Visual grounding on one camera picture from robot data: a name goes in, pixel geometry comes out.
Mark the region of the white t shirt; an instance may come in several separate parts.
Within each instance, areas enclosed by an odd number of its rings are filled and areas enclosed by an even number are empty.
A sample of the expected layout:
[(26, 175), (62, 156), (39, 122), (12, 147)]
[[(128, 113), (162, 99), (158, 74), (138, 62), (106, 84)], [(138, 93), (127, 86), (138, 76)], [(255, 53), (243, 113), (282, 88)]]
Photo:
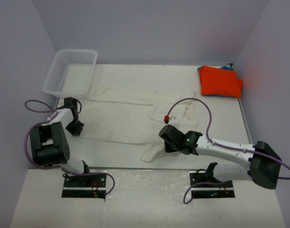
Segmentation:
[(107, 142), (142, 144), (140, 160), (152, 162), (165, 153), (159, 137), (164, 116), (181, 119), (179, 130), (197, 128), (194, 91), (164, 93), (98, 85), (92, 88), (80, 114), (84, 123), (81, 137)]

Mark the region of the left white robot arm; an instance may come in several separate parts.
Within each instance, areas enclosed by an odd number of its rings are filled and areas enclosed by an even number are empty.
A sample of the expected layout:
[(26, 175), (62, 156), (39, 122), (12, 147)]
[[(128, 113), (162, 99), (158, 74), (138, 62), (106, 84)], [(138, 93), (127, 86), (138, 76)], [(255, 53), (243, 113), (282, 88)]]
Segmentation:
[(29, 128), (24, 138), (24, 153), (28, 161), (43, 170), (61, 169), (74, 175), (75, 181), (85, 187), (91, 183), (91, 174), (86, 162), (70, 154), (66, 134), (80, 136), (84, 124), (79, 120), (82, 110), (80, 101), (73, 97), (64, 99), (64, 105), (52, 108), (39, 100), (27, 100), (24, 106), (35, 113), (51, 113), (46, 121)]

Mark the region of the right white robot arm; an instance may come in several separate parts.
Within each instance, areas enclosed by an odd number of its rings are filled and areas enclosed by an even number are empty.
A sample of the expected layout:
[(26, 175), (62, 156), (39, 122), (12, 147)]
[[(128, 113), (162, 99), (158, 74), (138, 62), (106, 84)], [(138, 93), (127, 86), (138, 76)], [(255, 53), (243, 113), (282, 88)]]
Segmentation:
[(252, 180), (260, 187), (276, 189), (281, 169), (281, 158), (265, 142), (235, 144), (208, 139), (199, 132), (182, 133), (172, 125), (164, 126), (159, 137), (164, 140), (167, 153), (211, 156), (229, 161), (229, 164), (210, 163), (205, 172), (205, 182), (214, 187), (220, 182)]

